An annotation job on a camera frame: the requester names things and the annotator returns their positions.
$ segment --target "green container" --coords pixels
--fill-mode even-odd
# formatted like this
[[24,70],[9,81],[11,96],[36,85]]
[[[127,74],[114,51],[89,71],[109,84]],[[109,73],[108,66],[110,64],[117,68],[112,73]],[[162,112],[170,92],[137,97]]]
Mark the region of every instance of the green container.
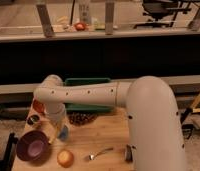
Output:
[[[109,83],[110,78],[67,78],[65,86]],[[67,113],[108,113],[113,107],[66,103]]]

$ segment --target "red object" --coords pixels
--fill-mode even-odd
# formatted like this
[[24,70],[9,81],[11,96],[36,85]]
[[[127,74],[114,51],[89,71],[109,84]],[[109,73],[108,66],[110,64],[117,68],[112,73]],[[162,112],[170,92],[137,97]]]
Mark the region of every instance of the red object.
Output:
[[39,101],[34,99],[33,103],[32,103],[32,107],[38,113],[44,114],[45,107],[44,107],[43,103],[41,103],[41,102],[39,102]]
[[86,29],[86,24],[79,22],[79,23],[74,24],[74,27],[77,31],[83,31]]

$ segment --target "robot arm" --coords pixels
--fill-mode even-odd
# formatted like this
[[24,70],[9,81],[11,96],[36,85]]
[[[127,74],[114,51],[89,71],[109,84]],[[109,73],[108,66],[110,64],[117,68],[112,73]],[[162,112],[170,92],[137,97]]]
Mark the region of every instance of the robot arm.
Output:
[[133,83],[107,83],[63,87],[55,75],[34,91],[48,115],[63,112],[63,103],[121,106],[126,108],[134,168],[137,171],[187,171],[176,99],[157,77]]
[[125,107],[130,84],[114,82],[65,87],[62,86],[62,80],[58,76],[50,75],[34,91],[34,98],[44,103],[78,103]]

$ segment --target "wooden tabletop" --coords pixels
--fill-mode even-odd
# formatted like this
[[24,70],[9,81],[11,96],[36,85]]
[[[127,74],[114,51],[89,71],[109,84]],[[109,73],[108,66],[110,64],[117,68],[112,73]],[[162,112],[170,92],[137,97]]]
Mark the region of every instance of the wooden tabletop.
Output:
[[[33,109],[29,115],[36,113]],[[109,114],[99,116],[94,122],[84,126],[69,124],[69,137],[65,142],[56,139],[41,158],[33,162],[21,161],[15,157],[12,171],[132,171],[132,164],[126,163],[125,146],[129,143],[129,131],[125,110],[116,108]],[[24,133],[32,130],[25,126]],[[54,130],[49,124],[43,131],[48,135]],[[98,156],[93,161],[85,161],[84,157],[98,151],[113,147],[114,150]],[[63,148],[70,150],[75,157],[74,164],[63,168],[57,163],[57,154]]]

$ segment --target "purple bowl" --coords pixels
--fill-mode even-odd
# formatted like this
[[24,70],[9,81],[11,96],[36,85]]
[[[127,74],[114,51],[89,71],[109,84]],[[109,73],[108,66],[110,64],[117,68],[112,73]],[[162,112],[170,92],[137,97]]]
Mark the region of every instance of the purple bowl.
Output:
[[23,135],[16,146],[16,154],[23,161],[38,159],[48,148],[48,138],[41,131],[30,131]]

